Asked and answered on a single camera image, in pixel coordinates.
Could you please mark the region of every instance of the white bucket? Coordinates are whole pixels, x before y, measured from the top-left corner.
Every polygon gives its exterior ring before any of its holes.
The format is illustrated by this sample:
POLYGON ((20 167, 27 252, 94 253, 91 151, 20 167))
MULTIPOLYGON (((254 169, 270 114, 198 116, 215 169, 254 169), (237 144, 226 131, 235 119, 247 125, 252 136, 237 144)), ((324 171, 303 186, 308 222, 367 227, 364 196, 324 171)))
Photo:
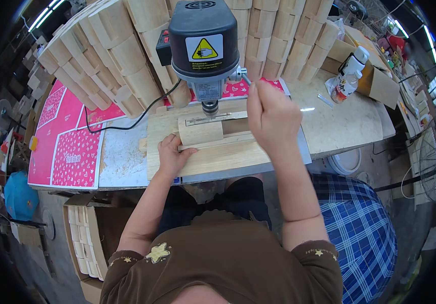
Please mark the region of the white bucket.
POLYGON ((361 164, 361 150, 355 149, 328 157, 329 164, 339 175, 354 173, 361 164))

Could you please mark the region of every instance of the brown t-shirt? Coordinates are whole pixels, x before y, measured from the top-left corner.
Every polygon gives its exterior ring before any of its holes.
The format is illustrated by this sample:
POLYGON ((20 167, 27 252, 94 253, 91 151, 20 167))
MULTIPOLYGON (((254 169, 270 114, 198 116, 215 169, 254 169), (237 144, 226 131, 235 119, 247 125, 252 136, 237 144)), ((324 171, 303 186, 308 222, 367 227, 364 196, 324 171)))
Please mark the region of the brown t-shirt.
POLYGON ((310 241, 288 252, 259 222, 223 219, 160 234, 151 252, 115 252, 100 303, 170 303, 183 287, 204 283, 232 304, 340 303, 338 252, 310 241))

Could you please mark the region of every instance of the woman's left hand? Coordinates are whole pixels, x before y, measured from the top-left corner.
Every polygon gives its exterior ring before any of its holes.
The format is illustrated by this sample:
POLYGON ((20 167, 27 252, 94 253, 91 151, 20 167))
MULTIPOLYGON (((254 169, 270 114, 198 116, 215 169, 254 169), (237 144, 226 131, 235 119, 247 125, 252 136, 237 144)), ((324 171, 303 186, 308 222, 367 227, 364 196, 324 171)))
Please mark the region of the woman's left hand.
POLYGON ((180 145, 181 138, 174 134, 169 134, 157 145, 160 159, 159 171, 165 176, 175 178, 188 158, 197 152, 196 148, 188 148, 179 152, 180 145))

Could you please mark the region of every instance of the blue umbrella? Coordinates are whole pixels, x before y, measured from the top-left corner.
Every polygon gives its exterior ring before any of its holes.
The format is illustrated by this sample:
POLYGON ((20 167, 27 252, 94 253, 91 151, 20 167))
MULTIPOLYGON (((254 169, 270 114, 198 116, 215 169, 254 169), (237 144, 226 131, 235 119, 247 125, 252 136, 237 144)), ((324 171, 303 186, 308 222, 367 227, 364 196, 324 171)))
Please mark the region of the blue umbrella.
POLYGON ((8 214, 20 221, 30 221, 39 203, 37 191, 27 184, 25 171, 10 174, 4 188, 5 207, 8 214))

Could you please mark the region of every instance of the drill press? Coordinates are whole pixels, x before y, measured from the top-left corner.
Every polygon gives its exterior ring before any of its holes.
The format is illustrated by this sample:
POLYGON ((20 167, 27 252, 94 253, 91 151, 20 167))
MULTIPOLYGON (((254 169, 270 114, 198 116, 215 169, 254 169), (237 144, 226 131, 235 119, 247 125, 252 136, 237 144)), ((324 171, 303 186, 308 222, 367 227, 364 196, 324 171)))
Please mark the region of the drill press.
POLYGON ((250 85, 238 64, 237 22, 223 0, 179 1, 156 50, 160 63, 187 81, 208 117, 218 113, 227 79, 250 85))

